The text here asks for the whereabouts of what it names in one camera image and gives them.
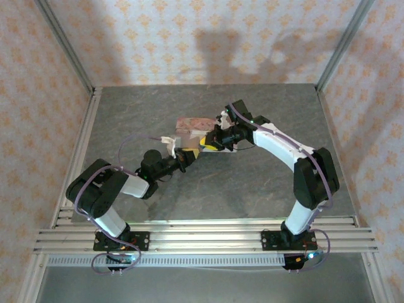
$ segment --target white cable tray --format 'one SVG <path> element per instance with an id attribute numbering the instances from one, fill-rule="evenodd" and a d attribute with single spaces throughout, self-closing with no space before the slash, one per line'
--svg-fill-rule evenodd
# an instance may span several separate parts
<path id="1" fill-rule="evenodd" d="M 51 254 L 47 266 L 53 267 L 90 267 L 94 255 L 89 254 Z M 117 264 L 106 257 L 99 257 L 95 265 Z M 143 255 L 139 267 L 245 267 L 245 266 L 283 266 L 282 254 L 223 254 L 223 255 Z"/>

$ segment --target wall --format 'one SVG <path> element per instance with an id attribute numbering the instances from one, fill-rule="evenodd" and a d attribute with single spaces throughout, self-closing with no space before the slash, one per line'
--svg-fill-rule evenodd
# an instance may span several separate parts
<path id="1" fill-rule="evenodd" d="M 376 1 L 326 88 L 326 111 L 360 218 L 404 298 L 404 8 Z"/>
<path id="2" fill-rule="evenodd" d="M 32 0 L 0 1 L 0 302 L 48 227 L 88 95 Z"/>
<path id="3" fill-rule="evenodd" d="M 94 85 L 315 83 L 359 0 L 51 0 Z"/>

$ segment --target metal frame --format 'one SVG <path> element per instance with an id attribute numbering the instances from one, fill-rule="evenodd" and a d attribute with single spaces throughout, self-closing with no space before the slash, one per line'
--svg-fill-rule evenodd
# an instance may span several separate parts
<path id="1" fill-rule="evenodd" d="M 373 2 L 374 0 L 361 0 L 335 53 L 316 85 L 318 92 L 321 92 L 326 86 Z M 83 166 L 102 88 L 93 88 L 48 1 L 35 0 L 35 3 L 51 27 L 80 81 L 92 96 L 80 134 L 77 137 L 50 229 L 41 230 L 35 243 L 35 250 L 18 298 L 19 303 L 30 303 L 37 300 L 49 260 L 51 261 L 49 266 L 55 266 L 55 264 L 60 266 L 61 264 L 58 262 L 69 263 L 69 260 L 73 260 L 69 263 L 70 265 L 88 266 L 88 261 L 83 260 L 89 260 L 94 256 L 92 245 L 95 228 L 90 224 L 71 222 L 72 204 L 64 197 L 64 192 Z M 268 266 L 259 260 L 261 256 L 272 256 L 276 259 L 279 254 L 276 252 L 263 254 L 259 232 L 263 229 L 279 229 L 281 221 L 280 219 L 150 221 L 132 224 L 131 227 L 151 232 L 150 251 L 144 253 L 145 259 L 149 260 L 145 261 L 145 266 L 151 266 L 157 262 L 156 260 L 162 258 L 166 260 L 165 265 L 171 266 L 172 261 L 167 260 L 174 259 L 177 260 L 175 262 L 181 262 L 178 260 L 184 258 L 209 259 L 211 256 L 215 256 L 216 262 L 221 262 L 217 261 L 217 256 L 221 256 L 222 259 L 238 256 L 244 261 L 255 258 L 255 261 L 252 262 L 255 262 L 256 266 Z M 371 229 L 359 227 L 355 217 L 318 218 L 313 227 L 321 228 L 330 235 L 331 252 L 361 253 L 375 301 L 377 303 L 394 302 L 391 290 L 384 279 L 383 261 L 378 253 Z M 322 235 L 318 235 L 318 242 L 321 246 L 326 245 Z"/>
<path id="2" fill-rule="evenodd" d="M 68 171 L 63 180 L 63 185 L 59 197 L 57 199 L 57 205 L 50 222 L 50 227 L 53 229 L 56 226 L 57 216 L 63 207 L 72 206 L 72 202 L 66 199 L 65 193 L 69 184 L 74 180 L 74 178 L 80 174 L 81 168 L 83 167 L 84 157 L 88 146 L 88 141 L 90 140 L 91 131 L 93 129 L 95 115 L 97 113 L 98 105 L 100 103 L 102 93 L 102 87 L 96 87 L 94 93 L 90 97 L 87 110 L 83 121 L 81 122 L 80 132 L 76 138 L 76 144 L 73 149 L 73 154 L 70 158 Z"/>
<path id="3" fill-rule="evenodd" d="M 370 10 L 374 0 L 361 0 L 356 9 L 355 13 L 352 16 L 347 28 L 345 29 L 341 40 L 339 41 L 334 54 L 331 56 L 330 61 L 326 65 L 325 70 L 323 71 L 320 79 L 316 85 L 316 91 L 321 92 L 326 87 L 328 81 L 330 80 L 332 74 L 338 67 L 342 56 L 344 55 L 345 51 L 348 49 L 352 39 L 354 38 L 355 34 L 358 32 L 362 21 L 365 19 L 367 12 Z"/>
<path id="4" fill-rule="evenodd" d="M 59 20 L 56 18 L 55 13 L 53 12 L 50 4 L 47 0 L 35 0 L 38 9 L 44 16 L 46 22 L 48 23 L 50 29 L 52 30 L 56 40 L 59 42 L 59 45 L 62 47 L 66 57 L 68 58 L 69 62 L 71 63 L 74 71 L 76 72 L 78 78 L 80 79 L 81 83 L 85 87 L 87 93 L 91 95 L 94 91 L 94 87 L 83 67 L 81 65 L 76 52 L 71 46 L 69 39 L 67 38 L 64 30 L 59 23 Z"/>

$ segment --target patterned wallpaper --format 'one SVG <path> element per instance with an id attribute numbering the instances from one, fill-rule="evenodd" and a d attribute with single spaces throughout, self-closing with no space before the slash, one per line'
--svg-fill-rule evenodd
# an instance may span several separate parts
<path id="1" fill-rule="evenodd" d="M 326 88 L 326 111 L 360 218 L 404 298 L 404 7 L 376 1 Z"/>
<path id="2" fill-rule="evenodd" d="M 315 83 L 359 0 L 50 0 L 95 86 Z"/>
<path id="3" fill-rule="evenodd" d="M 88 95 L 32 0 L 0 1 L 0 302 L 48 227 Z"/>

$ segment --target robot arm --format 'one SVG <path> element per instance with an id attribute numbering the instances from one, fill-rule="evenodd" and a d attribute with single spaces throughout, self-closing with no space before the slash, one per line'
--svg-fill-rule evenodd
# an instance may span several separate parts
<path id="1" fill-rule="evenodd" d="M 233 109 L 245 119 L 240 119 Z M 319 207 L 325 204 L 328 198 L 325 185 L 307 154 L 317 161 L 326 177 L 331 194 L 334 194 L 340 185 L 330 152 L 325 148 L 315 150 L 299 143 L 281 132 L 273 123 L 262 116 L 253 118 L 242 100 L 234 102 L 232 106 L 227 106 L 226 112 L 222 112 L 219 119 L 226 119 L 227 116 L 234 125 L 222 129 L 224 123 L 219 121 L 220 127 L 217 125 L 212 132 L 208 133 L 206 138 L 201 140 L 201 144 L 210 149 L 223 150 L 228 148 L 232 150 L 233 144 L 241 140 L 248 140 L 250 143 L 268 150 L 285 163 L 294 173 L 296 201 L 292 212 L 282 224 L 282 230 L 287 242 L 300 239 L 318 214 Z M 257 128 L 253 123 L 268 131 Z"/>
<path id="2" fill-rule="evenodd" d="M 162 158 L 158 150 L 148 150 L 143 155 L 140 168 L 136 174 L 126 174 L 121 170 L 106 169 L 97 175 L 83 191 L 78 208 L 85 211 L 109 235 L 128 241 L 129 225 L 117 214 L 112 207 L 119 193 L 130 194 L 135 198 L 148 199 L 158 189 L 157 181 L 171 175 L 174 171 L 186 171 L 198 157 L 199 150 L 191 148 L 178 148 L 175 157 Z M 96 160 L 66 191 L 66 197 L 75 201 L 80 189 L 93 176 L 96 171 L 110 166 L 105 160 Z"/>

